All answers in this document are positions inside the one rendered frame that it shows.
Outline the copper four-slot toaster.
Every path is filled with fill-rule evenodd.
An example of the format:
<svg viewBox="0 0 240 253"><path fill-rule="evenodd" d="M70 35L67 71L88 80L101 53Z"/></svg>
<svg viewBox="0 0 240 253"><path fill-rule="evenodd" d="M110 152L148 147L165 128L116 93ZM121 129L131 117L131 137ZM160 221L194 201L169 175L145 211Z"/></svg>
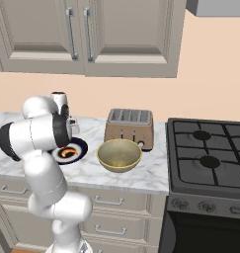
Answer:
<svg viewBox="0 0 240 253"><path fill-rule="evenodd" d="M150 151L154 146L153 114L149 110L111 109L106 121L104 141L123 138L142 143Z"/></svg>

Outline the black oven door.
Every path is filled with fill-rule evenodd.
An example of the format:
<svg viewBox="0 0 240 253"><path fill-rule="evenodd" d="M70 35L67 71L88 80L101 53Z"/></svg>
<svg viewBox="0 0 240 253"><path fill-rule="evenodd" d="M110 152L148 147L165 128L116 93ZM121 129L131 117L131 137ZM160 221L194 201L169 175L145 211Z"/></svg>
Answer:
<svg viewBox="0 0 240 253"><path fill-rule="evenodd" d="M158 253L240 253L240 219L166 211Z"/></svg>

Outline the orange shrimp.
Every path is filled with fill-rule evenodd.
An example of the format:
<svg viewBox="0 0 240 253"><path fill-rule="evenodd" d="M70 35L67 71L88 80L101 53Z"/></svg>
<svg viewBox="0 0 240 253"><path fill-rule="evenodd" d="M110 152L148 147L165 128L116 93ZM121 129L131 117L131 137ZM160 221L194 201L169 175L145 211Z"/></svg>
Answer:
<svg viewBox="0 0 240 253"><path fill-rule="evenodd" d="M68 155L70 155L70 154L76 154L76 155L78 155L78 152L75 150L75 149L73 149L73 148L65 148L64 150L62 150L61 151L61 156L62 157L66 157L66 156L68 156Z"/></svg>

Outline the black gas stove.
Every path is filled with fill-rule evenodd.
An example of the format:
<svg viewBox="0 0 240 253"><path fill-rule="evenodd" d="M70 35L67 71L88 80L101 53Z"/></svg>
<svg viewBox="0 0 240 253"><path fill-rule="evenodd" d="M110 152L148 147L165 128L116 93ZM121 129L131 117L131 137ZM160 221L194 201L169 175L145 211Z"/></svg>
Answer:
<svg viewBox="0 0 240 253"><path fill-rule="evenodd" d="M240 207L240 122L172 118L166 135L168 210L240 218L230 211ZM174 199L186 200L189 208L174 208ZM215 211L202 211L204 201Z"/></svg>

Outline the beige wall cupboard door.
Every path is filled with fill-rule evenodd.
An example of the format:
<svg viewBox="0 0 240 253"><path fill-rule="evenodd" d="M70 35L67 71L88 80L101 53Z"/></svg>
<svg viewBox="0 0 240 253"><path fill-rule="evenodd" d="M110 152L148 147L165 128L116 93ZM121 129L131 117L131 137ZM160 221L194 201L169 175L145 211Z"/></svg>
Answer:
<svg viewBox="0 0 240 253"><path fill-rule="evenodd" d="M67 7L78 60L70 54ZM82 74L78 0L0 0L0 59L10 72Z"/></svg>
<svg viewBox="0 0 240 253"><path fill-rule="evenodd" d="M79 0L85 74L175 78L187 0ZM84 7L94 61L87 58Z"/></svg>

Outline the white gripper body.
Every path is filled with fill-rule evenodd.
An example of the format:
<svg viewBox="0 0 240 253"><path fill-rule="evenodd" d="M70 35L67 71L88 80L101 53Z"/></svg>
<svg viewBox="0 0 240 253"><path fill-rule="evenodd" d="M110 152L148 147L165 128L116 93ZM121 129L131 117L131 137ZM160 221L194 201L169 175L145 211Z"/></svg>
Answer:
<svg viewBox="0 0 240 253"><path fill-rule="evenodd" d="M67 120L72 128L72 133L78 134L80 132L80 127L78 125L77 119L75 117L69 116Z"/></svg>

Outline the dark blue rimmed plate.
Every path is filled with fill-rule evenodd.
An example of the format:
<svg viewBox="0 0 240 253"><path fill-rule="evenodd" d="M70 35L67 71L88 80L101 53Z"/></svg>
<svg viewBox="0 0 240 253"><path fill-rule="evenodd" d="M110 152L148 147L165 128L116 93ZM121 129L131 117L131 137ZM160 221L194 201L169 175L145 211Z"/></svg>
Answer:
<svg viewBox="0 0 240 253"><path fill-rule="evenodd" d="M65 158L61 156L61 151L65 148L73 148L78 152L78 155L76 154L70 154L66 156ZM55 159L55 161L59 165L67 165L71 163L75 163L79 160L81 160L86 153L88 152L88 144L85 140L78 137L73 137L71 141L68 143L67 146L61 147L61 148L55 148L49 152L49 154Z"/></svg>

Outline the beige base cupboard door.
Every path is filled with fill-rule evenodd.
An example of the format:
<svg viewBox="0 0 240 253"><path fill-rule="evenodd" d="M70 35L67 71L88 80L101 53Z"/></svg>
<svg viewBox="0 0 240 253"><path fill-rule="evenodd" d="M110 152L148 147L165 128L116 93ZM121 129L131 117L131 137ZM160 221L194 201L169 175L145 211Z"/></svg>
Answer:
<svg viewBox="0 0 240 253"><path fill-rule="evenodd" d="M0 204L0 229L11 248L45 251L53 242L51 224L24 205Z"/></svg>

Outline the olive green bowl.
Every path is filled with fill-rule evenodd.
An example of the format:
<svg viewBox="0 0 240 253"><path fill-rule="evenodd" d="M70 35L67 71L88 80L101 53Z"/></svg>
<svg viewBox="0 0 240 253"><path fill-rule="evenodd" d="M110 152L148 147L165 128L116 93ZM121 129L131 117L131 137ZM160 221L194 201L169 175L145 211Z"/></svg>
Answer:
<svg viewBox="0 0 240 253"><path fill-rule="evenodd" d="M131 140L122 138L108 140L97 150L100 164L114 173L130 171L140 162L141 157L140 146Z"/></svg>

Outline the beige drawer front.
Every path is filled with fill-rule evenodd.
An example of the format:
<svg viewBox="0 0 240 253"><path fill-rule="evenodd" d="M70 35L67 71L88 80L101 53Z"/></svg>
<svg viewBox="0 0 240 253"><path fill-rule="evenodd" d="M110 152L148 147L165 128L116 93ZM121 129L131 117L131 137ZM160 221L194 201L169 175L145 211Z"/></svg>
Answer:
<svg viewBox="0 0 240 253"><path fill-rule="evenodd" d="M84 232L97 236L146 242L147 224L145 218L93 213L81 227Z"/></svg>
<svg viewBox="0 0 240 253"><path fill-rule="evenodd" d="M4 194L0 192L0 196L3 197L27 199L32 193L30 187L25 181L20 180L16 181L11 179L0 178L0 189L2 188L2 186L7 186L9 190L13 191L21 191L23 188L28 189L24 195Z"/></svg>
<svg viewBox="0 0 240 253"><path fill-rule="evenodd" d="M102 190L93 188L78 188L69 186L68 189L72 192L80 192L91 198L93 207L96 209L109 209L117 211L140 211L143 213L150 213L150 201L146 194L123 192L116 190ZM124 198L121 206L100 205L95 203L95 196L100 196L103 201L116 202L119 197Z"/></svg>

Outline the grey range hood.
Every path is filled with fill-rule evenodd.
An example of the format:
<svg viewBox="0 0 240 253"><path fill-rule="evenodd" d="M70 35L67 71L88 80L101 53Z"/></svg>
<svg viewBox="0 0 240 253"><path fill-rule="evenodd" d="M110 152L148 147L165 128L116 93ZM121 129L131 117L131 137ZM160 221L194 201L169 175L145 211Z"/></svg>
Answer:
<svg viewBox="0 0 240 253"><path fill-rule="evenodd" d="M186 9L197 17L240 17L240 0L187 0Z"/></svg>

